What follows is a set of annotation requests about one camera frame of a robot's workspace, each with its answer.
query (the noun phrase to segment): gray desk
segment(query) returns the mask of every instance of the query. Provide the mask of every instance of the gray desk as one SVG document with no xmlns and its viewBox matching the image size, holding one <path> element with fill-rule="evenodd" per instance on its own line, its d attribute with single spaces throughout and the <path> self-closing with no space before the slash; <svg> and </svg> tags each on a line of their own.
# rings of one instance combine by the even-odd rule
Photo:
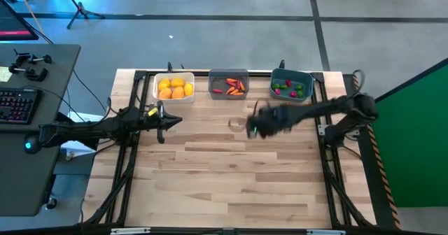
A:
<svg viewBox="0 0 448 235">
<path fill-rule="evenodd" d="M 19 73 L 13 74 L 7 83 L 0 82 L 0 87 L 33 85 L 64 96 L 81 50 L 79 45 L 0 44 L 0 66 L 9 66 L 15 61 L 14 48 L 37 57 L 49 54 L 53 64 L 41 64 L 49 71 L 43 82 L 29 81 Z M 59 148 L 46 148 L 28 155 L 23 150 L 23 141 L 28 131 L 37 131 L 40 124 L 52 122 L 60 104 L 61 99 L 43 92 L 30 125 L 0 124 L 0 216 L 33 216 L 42 206 Z"/>
</svg>

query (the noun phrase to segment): tripod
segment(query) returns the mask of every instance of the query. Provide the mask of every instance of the tripod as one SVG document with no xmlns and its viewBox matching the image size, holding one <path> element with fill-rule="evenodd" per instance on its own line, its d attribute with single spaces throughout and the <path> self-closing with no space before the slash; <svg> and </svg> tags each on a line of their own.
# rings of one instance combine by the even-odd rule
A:
<svg viewBox="0 0 448 235">
<path fill-rule="evenodd" d="M 67 29 L 70 29 L 71 25 L 75 22 L 75 19 L 78 18 L 79 14 L 84 15 L 84 19 L 89 19 L 88 15 L 94 15 L 94 16 L 99 17 L 100 19 L 104 19 L 105 18 L 101 14 L 85 10 L 84 9 L 84 5 L 81 2 L 76 3 L 75 0 L 71 0 L 71 2 L 73 2 L 73 4 L 76 6 L 77 11 L 76 11 L 75 15 L 73 16 L 73 18 L 70 20 L 69 25 L 67 25 Z"/>
</svg>

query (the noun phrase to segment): gray floor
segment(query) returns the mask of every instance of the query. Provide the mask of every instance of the gray floor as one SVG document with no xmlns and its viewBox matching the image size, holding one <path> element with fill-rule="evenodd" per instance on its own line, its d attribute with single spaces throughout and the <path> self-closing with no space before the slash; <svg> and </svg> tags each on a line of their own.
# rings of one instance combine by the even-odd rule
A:
<svg viewBox="0 0 448 235">
<path fill-rule="evenodd" d="M 312 15 L 309 0 L 77 1 L 108 14 Z M 448 0 L 317 2 L 320 15 L 328 17 L 448 17 Z M 74 11 L 70 0 L 33 0 L 31 6 L 36 13 Z M 23 3 L 13 7 L 27 12 Z M 55 43 L 82 46 L 76 71 L 104 103 L 118 68 L 164 68 L 170 61 L 195 69 L 273 69 L 285 59 L 288 69 L 322 70 L 313 22 L 76 20 L 66 30 L 68 20 L 39 21 Z M 375 97 L 448 57 L 448 23 L 324 22 L 322 27 L 331 70 L 364 70 L 363 91 Z M 77 111 L 103 113 L 77 80 L 69 89 Z M 58 179 L 54 192 L 61 206 L 35 218 L 0 218 L 0 230 L 76 223 L 86 183 L 83 176 Z M 446 208 L 400 209 L 399 214 L 404 229 L 448 234 Z"/>
</svg>

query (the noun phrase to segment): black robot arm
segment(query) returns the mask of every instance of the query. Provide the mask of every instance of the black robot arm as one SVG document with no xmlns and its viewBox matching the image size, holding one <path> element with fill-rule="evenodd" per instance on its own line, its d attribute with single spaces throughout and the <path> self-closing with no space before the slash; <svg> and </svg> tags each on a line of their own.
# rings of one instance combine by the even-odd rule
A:
<svg viewBox="0 0 448 235">
<path fill-rule="evenodd" d="M 258 115 L 247 118 L 247 136 L 253 138 L 260 135 L 261 138 L 266 138 L 279 131 L 290 131 L 303 119 L 335 113 L 346 113 L 346 116 L 336 125 L 325 128 L 325 141 L 331 146 L 340 145 L 347 132 L 371 123 L 378 117 L 375 100 L 366 94 L 341 96 L 306 106 L 288 104 L 277 107 L 266 106 L 258 111 Z"/>
<path fill-rule="evenodd" d="M 99 122 L 56 122 L 40 126 L 39 133 L 31 133 L 25 137 L 24 149 L 28 153 L 36 153 L 41 148 L 51 148 L 67 141 L 88 141 L 98 138 L 109 138 L 117 142 L 127 139 L 130 133 L 156 129 L 157 139 L 164 143 L 162 131 L 168 130 L 182 121 L 181 117 L 165 113 L 163 103 L 150 105 L 148 112 L 141 112 L 137 107 L 124 108 L 115 117 Z"/>
</svg>

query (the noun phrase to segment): sticky note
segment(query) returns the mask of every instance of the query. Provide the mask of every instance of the sticky note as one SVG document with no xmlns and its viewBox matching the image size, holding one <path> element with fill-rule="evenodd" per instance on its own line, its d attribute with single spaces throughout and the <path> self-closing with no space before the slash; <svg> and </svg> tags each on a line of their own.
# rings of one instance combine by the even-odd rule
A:
<svg viewBox="0 0 448 235">
<path fill-rule="evenodd" d="M 13 74 L 9 72 L 8 67 L 0 66 L 0 82 L 8 82 L 11 75 Z"/>
</svg>

